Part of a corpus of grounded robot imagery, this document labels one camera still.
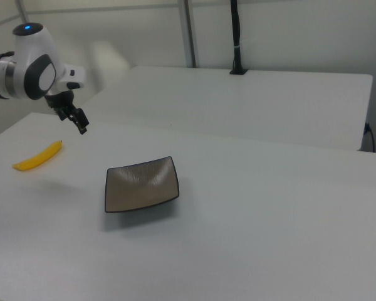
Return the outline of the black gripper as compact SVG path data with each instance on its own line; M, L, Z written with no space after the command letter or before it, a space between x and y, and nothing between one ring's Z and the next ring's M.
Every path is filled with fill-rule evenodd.
M73 107L74 93L72 90L60 92L56 95L46 95L44 98L50 108L56 109L56 114L61 121L65 119L72 121L80 134L87 131L88 119L82 109L76 108L70 114L68 113L68 108Z

